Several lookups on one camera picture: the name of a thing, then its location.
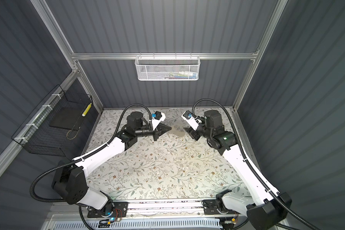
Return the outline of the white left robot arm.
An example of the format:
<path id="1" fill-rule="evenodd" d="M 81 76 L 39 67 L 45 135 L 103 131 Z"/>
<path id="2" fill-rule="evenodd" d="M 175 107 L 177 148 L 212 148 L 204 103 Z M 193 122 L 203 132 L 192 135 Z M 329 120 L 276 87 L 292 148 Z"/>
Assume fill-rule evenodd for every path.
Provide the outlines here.
<path id="1" fill-rule="evenodd" d="M 104 193 L 88 187 L 86 178 L 99 166 L 112 157 L 128 150 L 138 141 L 138 137 L 152 136 L 154 141 L 171 130 L 163 124 L 166 115 L 156 111 L 151 119 L 144 124 L 143 113 L 132 112 L 126 118 L 126 125 L 110 142 L 92 150 L 92 156 L 85 154 L 75 158 L 79 163 L 57 169 L 53 178 L 52 188 L 68 204 L 82 204 L 97 210 L 106 209 L 112 204 L 112 199 Z"/>

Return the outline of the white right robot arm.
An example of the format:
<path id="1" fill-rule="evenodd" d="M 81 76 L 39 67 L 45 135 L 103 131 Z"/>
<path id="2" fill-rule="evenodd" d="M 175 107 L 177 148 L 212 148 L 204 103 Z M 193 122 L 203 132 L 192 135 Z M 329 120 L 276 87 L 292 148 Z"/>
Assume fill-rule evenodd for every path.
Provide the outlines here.
<path id="1" fill-rule="evenodd" d="M 290 196 L 279 193 L 252 160 L 241 152 L 235 134 L 225 130 L 217 110 L 206 111 L 203 117 L 195 116 L 187 110 L 182 119 L 189 124 L 185 129 L 189 136 L 196 141 L 201 137 L 206 138 L 207 144 L 230 163 L 250 193 L 250 198 L 237 195 L 229 189 L 217 194 L 216 209 L 219 213 L 240 213 L 248 218 L 256 230 L 268 230 L 286 218 L 288 211 L 280 202 L 290 206 Z"/>

